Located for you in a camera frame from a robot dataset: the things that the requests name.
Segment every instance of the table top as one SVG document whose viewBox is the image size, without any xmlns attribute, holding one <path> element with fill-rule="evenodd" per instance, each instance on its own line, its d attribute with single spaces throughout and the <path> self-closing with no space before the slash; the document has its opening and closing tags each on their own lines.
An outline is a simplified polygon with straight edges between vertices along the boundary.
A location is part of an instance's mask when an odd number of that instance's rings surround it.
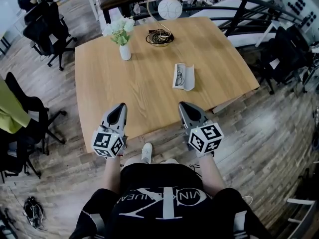
<svg viewBox="0 0 319 239">
<path fill-rule="evenodd" d="M 82 132 L 91 152 L 92 133 L 116 103 L 128 106 L 126 135 L 133 138 L 180 120 L 178 103 L 204 110 L 241 96 L 259 84 L 231 42 L 207 17 L 161 21 L 174 34 L 166 47 L 146 43 L 155 23 L 135 26 L 124 61 L 109 37 L 75 48 L 75 79 Z M 172 88 L 175 63 L 195 65 L 195 88 Z"/>
</svg>

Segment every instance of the shoe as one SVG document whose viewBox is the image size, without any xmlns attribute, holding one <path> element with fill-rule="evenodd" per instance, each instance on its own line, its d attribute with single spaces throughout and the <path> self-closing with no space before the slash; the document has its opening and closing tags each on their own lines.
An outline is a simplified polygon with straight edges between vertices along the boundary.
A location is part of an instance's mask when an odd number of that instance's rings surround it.
<svg viewBox="0 0 319 239">
<path fill-rule="evenodd" d="M 147 142 L 142 148 L 142 160 L 144 159 L 147 164 L 150 164 L 152 161 L 152 150 L 153 146 Z"/>
</svg>

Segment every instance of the black office chair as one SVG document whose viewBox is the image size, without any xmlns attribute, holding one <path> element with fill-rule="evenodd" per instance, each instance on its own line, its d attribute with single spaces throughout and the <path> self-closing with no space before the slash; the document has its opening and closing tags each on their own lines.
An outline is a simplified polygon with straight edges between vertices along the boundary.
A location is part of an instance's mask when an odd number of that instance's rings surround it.
<svg viewBox="0 0 319 239">
<path fill-rule="evenodd" d="M 0 129 L 0 172 L 3 183 L 4 178 L 18 176 L 24 170 L 24 173 L 30 175 L 27 167 L 30 167 L 36 176 L 41 178 L 41 172 L 36 171 L 29 159 L 29 156 L 34 153 L 37 148 L 34 145 L 28 146 L 17 141 L 15 134 L 10 134 Z M 8 146 L 12 142 L 17 142 L 16 157 L 8 154 Z"/>
<path fill-rule="evenodd" d="M 62 54 L 65 51 L 75 50 L 74 48 L 67 48 L 67 45 L 71 41 L 77 41 L 77 38 L 72 37 L 67 40 L 71 35 L 69 34 L 68 27 L 64 20 L 60 19 L 58 5 L 52 3 L 47 6 L 46 4 L 46 2 L 39 4 L 34 8 L 36 10 L 32 14 L 28 14 L 28 18 L 25 19 L 25 21 L 27 20 L 28 25 L 24 29 L 23 35 L 37 44 L 38 49 L 40 50 L 39 54 L 45 56 L 54 55 L 47 64 L 49 67 L 52 66 L 51 62 L 59 56 L 59 69 L 60 71 L 63 71 L 61 65 Z M 52 44 L 49 38 L 51 34 L 58 39 L 54 44 Z"/>
<path fill-rule="evenodd" d="M 272 68 L 270 62 L 279 59 L 280 63 Z M 266 79 L 271 91 L 274 94 L 274 89 L 271 79 L 274 79 L 277 84 L 288 84 L 289 80 L 294 76 L 293 72 L 308 64 L 305 53 L 297 47 L 291 40 L 290 34 L 282 27 L 279 27 L 274 39 L 269 40 L 268 48 L 261 52 L 260 60 L 262 76 L 259 84 Z"/>
<path fill-rule="evenodd" d="M 45 134 L 48 134 L 53 139 L 58 141 L 61 144 L 65 144 L 64 140 L 57 138 L 48 127 L 51 123 L 60 115 L 66 115 L 66 111 L 58 111 L 52 118 L 48 118 L 49 108 L 44 107 L 42 101 L 37 97 L 28 97 L 23 90 L 20 88 L 18 82 L 11 72 L 6 75 L 5 82 L 8 85 L 9 89 L 13 92 L 15 97 L 21 103 L 23 109 L 28 111 L 39 112 L 39 121 L 33 119 L 30 120 L 27 127 L 22 127 L 16 133 L 17 139 L 21 142 L 24 142 L 27 145 L 35 145 L 42 142 L 42 153 L 49 154 L 45 150 Z"/>
</svg>

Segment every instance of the white desk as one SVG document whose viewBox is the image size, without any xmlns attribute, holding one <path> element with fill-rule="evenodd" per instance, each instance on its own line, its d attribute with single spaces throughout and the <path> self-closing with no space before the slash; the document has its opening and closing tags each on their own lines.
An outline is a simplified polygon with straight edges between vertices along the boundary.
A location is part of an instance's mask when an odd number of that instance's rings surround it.
<svg viewBox="0 0 319 239">
<path fill-rule="evenodd" d="M 287 30 L 287 28 L 291 27 L 292 25 L 293 23 L 290 21 L 283 22 L 283 21 L 272 20 L 269 27 L 266 29 L 265 33 L 263 34 L 263 36 L 260 37 L 260 39 L 256 42 L 255 47 L 257 48 L 262 43 L 266 35 L 269 34 L 269 32 L 271 31 L 271 29 L 273 29 L 273 27 L 275 29 L 278 29 L 280 26 L 282 26 L 285 30 Z"/>
</svg>

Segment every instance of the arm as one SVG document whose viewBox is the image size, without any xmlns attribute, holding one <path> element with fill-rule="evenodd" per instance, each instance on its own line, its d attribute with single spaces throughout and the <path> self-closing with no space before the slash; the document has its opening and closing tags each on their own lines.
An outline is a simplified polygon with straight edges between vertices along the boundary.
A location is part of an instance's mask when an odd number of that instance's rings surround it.
<svg viewBox="0 0 319 239">
<path fill-rule="evenodd" d="M 121 164 L 120 157 L 108 158 L 102 178 L 101 188 L 120 193 Z"/>
<path fill-rule="evenodd" d="M 204 190 L 211 196 L 215 196 L 219 191 L 226 188 L 226 184 L 215 164 L 212 155 L 205 155 L 199 158 L 201 176 Z"/>
<path fill-rule="evenodd" d="M 30 0 L 30 3 L 38 3 L 37 0 Z"/>
</svg>

